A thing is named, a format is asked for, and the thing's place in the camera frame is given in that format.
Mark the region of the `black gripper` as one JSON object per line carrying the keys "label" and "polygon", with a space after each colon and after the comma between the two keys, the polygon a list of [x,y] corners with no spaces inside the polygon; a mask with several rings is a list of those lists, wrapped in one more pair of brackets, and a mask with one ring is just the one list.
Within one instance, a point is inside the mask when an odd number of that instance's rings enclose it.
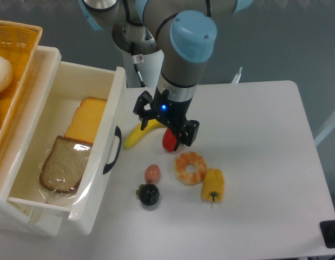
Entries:
{"label": "black gripper", "polygon": [[153,96],[149,91],[144,91],[138,96],[133,113],[141,121],[140,130],[144,130],[150,120],[156,119],[173,129],[176,138],[174,151],[177,151],[180,145],[190,147],[196,139],[200,126],[198,121],[186,119],[192,99],[183,102],[172,101],[166,93],[161,94],[156,89]]}

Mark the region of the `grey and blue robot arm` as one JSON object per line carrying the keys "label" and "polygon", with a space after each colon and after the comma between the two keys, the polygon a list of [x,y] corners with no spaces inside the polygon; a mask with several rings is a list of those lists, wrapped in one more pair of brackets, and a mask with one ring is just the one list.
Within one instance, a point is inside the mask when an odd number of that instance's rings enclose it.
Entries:
{"label": "grey and blue robot arm", "polygon": [[124,48],[142,54],[150,43],[164,58],[154,95],[143,92],[133,112],[145,129],[150,120],[167,127],[163,147],[190,146],[199,123],[186,114],[217,36],[216,15],[232,15],[250,1],[80,1],[91,22],[100,28],[125,28]]}

